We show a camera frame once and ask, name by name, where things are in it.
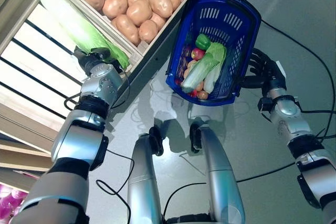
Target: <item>green bell pepper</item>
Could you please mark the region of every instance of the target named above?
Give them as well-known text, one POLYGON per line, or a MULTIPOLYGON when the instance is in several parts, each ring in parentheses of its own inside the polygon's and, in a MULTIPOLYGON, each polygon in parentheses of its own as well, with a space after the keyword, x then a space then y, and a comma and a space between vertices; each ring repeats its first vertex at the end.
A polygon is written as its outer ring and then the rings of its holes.
POLYGON ((211 44, 211 41, 204 34, 199 34, 195 42, 196 47, 202 50, 207 50, 210 44, 211 44))

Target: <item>blue plastic basket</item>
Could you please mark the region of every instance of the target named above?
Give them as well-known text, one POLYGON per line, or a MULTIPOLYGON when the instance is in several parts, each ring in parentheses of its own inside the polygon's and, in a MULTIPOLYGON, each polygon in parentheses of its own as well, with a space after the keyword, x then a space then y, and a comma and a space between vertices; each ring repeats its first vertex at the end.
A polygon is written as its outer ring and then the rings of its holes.
POLYGON ((260 22, 260 14, 246 0, 190 0, 181 19, 166 83, 181 97, 195 104, 219 106, 233 103, 239 95, 240 77, 246 73, 260 22), (227 48, 220 76, 207 100, 193 98, 180 87, 200 33, 227 48))

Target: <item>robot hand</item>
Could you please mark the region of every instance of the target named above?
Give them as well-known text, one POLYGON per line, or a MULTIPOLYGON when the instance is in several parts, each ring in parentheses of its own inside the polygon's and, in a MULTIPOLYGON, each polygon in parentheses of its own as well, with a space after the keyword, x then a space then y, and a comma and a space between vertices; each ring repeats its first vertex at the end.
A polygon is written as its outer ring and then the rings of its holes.
POLYGON ((277 61, 271 60, 265 53, 254 48, 249 62, 250 72, 255 76, 247 76, 243 79, 242 88, 262 89, 266 97, 267 92, 273 88, 286 88, 286 74, 277 61))
POLYGON ((308 122, 302 118, 295 98, 286 94, 286 75, 279 62, 253 49, 250 72, 244 88, 261 88, 259 111, 268 111, 300 170, 297 177, 307 202, 323 211, 323 223, 336 223, 336 161, 316 139, 308 122))

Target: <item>silver metal joint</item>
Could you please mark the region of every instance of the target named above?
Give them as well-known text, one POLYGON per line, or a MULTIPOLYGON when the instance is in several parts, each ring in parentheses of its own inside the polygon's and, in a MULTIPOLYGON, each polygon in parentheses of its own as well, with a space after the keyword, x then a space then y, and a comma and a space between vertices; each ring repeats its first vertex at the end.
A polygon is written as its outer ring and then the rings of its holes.
POLYGON ((81 97, 92 95, 99 97, 109 106, 117 99, 117 91, 122 85, 122 79, 114 66, 101 63, 91 69, 90 78, 81 88, 81 97))

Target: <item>black joint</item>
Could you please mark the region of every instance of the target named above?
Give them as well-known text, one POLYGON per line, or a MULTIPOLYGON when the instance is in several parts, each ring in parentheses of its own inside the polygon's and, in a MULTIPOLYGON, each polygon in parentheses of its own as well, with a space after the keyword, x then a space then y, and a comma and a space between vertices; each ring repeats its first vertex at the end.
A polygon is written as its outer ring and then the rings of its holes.
POLYGON ((68 200, 68 199, 59 199, 58 203, 59 204, 70 205, 70 206, 76 207, 78 209, 78 214, 77 214, 75 223, 71 223, 71 224, 89 224, 90 218, 89 218, 89 216, 87 216, 85 214, 85 211, 80 204, 78 204, 74 201, 68 200))
POLYGON ((191 142, 191 151, 193 153, 198 153, 202 149, 202 141, 201 141, 201 131, 199 128, 199 123, 194 122, 190 125, 189 129, 189 138, 191 142))
POLYGON ((88 178, 89 168, 89 163, 83 160, 71 157, 62 157, 56 161, 48 173, 74 173, 86 180, 88 178))
POLYGON ((183 222, 212 222, 210 215, 198 214, 198 215, 184 215, 176 218, 168 219, 166 224, 183 223, 183 222))
POLYGON ((106 136, 103 136, 99 149, 98 149, 98 153, 96 155, 96 158, 94 159, 90 167, 90 171, 96 169, 104 162, 104 158, 105 158, 108 145, 109 145, 109 139, 106 136))
POLYGON ((259 111, 268 111, 271 112, 273 109, 274 103, 271 98, 262 97, 258 102, 258 110, 259 111))
POLYGON ((298 136, 288 144, 288 148, 295 159, 304 153, 324 149, 323 145, 314 135, 298 136))
POLYGON ((163 145, 162 145, 162 136, 160 133, 160 130, 153 126, 149 129, 149 135, 150 135, 150 143, 152 147, 152 154, 155 154, 156 156, 162 156, 163 154, 163 145))
POLYGON ((80 98, 75 110, 85 110, 97 114, 106 120, 109 105, 98 97, 87 95, 80 98))
POLYGON ((304 179, 304 177, 301 175, 298 176, 297 178, 298 183, 301 187, 301 191, 306 199, 306 201, 315 208, 321 208, 319 202, 316 200, 314 194, 312 193, 312 191, 310 190, 306 180, 304 179))
POLYGON ((333 193, 329 193, 329 194, 326 194, 326 195, 323 195, 321 198, 320 198, 320 204, 321 204, 321 208, 322 210, 325 208, 325 206, 327 204, 329 204, 330 202, 332 201, 336 201, 336 192, 333 192, 333 193))

